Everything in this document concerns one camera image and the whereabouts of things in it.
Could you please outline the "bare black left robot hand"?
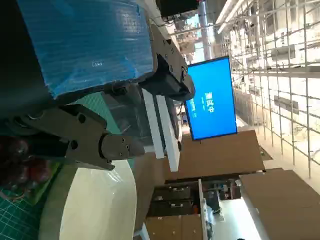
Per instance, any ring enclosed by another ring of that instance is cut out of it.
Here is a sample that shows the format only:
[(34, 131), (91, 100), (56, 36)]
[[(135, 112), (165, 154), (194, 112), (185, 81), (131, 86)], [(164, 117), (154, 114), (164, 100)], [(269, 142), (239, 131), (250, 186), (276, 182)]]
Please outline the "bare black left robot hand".
[(129, 89), (187, 101), (195, 86), (176, 46), (134, 0), (3, 0), (0, 124), (32, 155), (113, 170), (144, 154), (76, 101)]

